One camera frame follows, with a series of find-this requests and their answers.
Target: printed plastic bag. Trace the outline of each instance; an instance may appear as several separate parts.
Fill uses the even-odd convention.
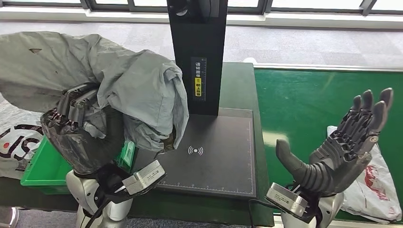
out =
[[[41,114],[0,100],[0,177],[21,179],[43,138]]]
[[[328,126],[327,135],[336,129],[335,126]],[[370,153],[371,162],[357,180],[344,191],[341,210],[382,224],[400,221],[402,210],[392,176],[378,144],[372,148]]]

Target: robotic arm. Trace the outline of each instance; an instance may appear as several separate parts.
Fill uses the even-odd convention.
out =
[[[122,113],[110,106],[106,136],[85,131],[84,116],[96,101],[98,85],[85,83],[63,91],[58,106],[41,117],[44,134],[73,167],[67,187],[79,203],[76,227],[125,227],[133,197],[145,194],[165,176],[157,160],[133,175],[113,163],[124,144]]]
[[[266,199],[283,211],[285,227],[329,226],[343,203],[343,191],[371,161],[369,152],[378,142],[392,101],[391,88],[381,92],[375,105],[371,90],[356,96],[337,130],[311,153],[309,164],[291,153],[288,142],[277,141],[276,155],[294,183],[291,189],[273,183]]]

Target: green bin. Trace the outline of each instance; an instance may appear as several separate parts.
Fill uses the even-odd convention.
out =
[[[132,166],[134,149],[134,143],[126,141],[122,153],[116,158],[118,165],[127,171],[130,171]],[[71,166],[44,137],[20,183],[47,195],[70,194],[66,185],[66,174],[71,170]]]

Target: wireless charging symbol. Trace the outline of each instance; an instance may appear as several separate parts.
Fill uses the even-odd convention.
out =
[[[195,149],[192,146],[189,146],[188,154],[192,154],[192,153],[197,153],[198,155],[201,156],[203,154],[203,147],[200,147],[199,149]]]

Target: green table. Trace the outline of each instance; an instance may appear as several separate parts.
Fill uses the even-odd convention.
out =
[[[286,138],[291,151],[308,162],[310,153],[326,138],[326,128],[338,125],[352,105],[354,96],[372,89],[378,97],[387,87],[395,100],[379,146],[392,174],[400,202],[403,200],[403,171],[400,130],[403,129],[403,73],[331,70],[256,69],[256,85],[269,179],[280,185],[292,182],[291,175],[275,155],[275,141]],[[339,212],[337,219],[369,221]]]
[[[268,190],[269,180],[252,64],[225,63],[223,65],[220,107],[253,110],[256,181],[259,198],[262,200]],[[0,186],[0,205],[43,210],[77,210],[77,203],[71,195],[43,195],[37,190],[20,186],[18,180],[8,178],[0,178]],[[154,190],[134,199],[129,216],[249,225],[247,208],[248,204],[239,200],[180,195]],[[274,225],[271,209],[254,205],[252,210],[256,225]]]

